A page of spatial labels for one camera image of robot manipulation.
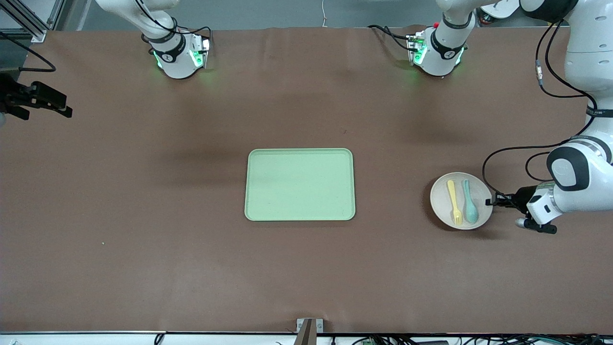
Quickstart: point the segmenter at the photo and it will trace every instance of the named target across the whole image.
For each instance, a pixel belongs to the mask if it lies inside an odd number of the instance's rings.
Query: green tray
[[[248,219],[349,220],[355,214],[348,149],[257,149],[249,154]]]

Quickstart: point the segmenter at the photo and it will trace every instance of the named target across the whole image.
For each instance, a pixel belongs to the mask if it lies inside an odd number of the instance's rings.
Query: plastic fork
[[[454,223],[457,227],[459,227],[460,225],[462,225],[462,212],[458,208],[458,202],[455,198],[455,182],[453,180],[447,181],[447,189],[449,190],[451,204],[454,207]]]

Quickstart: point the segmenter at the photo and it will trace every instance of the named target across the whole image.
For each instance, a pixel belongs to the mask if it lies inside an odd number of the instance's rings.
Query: round plate
[[[502,0],[495,4],[482,6],[483,12],[497,19],[510,17],[519,8],[519,0]]]
[[[453,206],[451,205],[451,197],[447,190],[447,181],[453,180],[455,183],[455,197],[457,199],[458,208],[462,212],[462,225],[459,227],[454,223],[453,218]],[[463,181],[468,180],[470,184],[470,196],[474,205],[479,212],[479,218],[477,222],[471,224],[466,221],[466,201],[464,199],[464,188],[462,187]],[[430,204],[436,216],[443,221],[443,223],[449,225],[452,228],[460,230],[472,230],[485,224],[492,215],[493,206],[486,206],[485,201],[491,199],[492,194],[487,188],[485,183],[479,180],[477,177],[464,172],[452,172],[447,175],[441,176],[430,190]]]

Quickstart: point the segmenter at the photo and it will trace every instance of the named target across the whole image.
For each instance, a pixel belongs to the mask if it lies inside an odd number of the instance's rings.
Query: table
[[[538,90],[542,33],[476,29],[442,79],[370,29],[221,31],[187,80],[137,32],[49,33],[35,47],[58,71],[21,82],[61,90],[74,117],[37,110],[0,132],[0,327],[284,331],[306,316],[327,331],[613,333],[613,214],[564,215],[551,236],[496,209],[452,231],[428,202],[445,173],[480,176],[495,149],[582,127],[585,100]],[[350,149],[356,216],[247,220],[247,156],[274,147]],[[489,179],[532,184],[532,153],[493,159]]]

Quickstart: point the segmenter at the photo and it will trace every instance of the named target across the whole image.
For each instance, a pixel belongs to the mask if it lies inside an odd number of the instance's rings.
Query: teal spoon
[[[469,223],[476,223],[479,219],[479,212],[477,207],[473,203],[473,199],[470,197],[470,187],[468,180],[462,182],[464,186],[464,198],[466,199],[466,221]]]

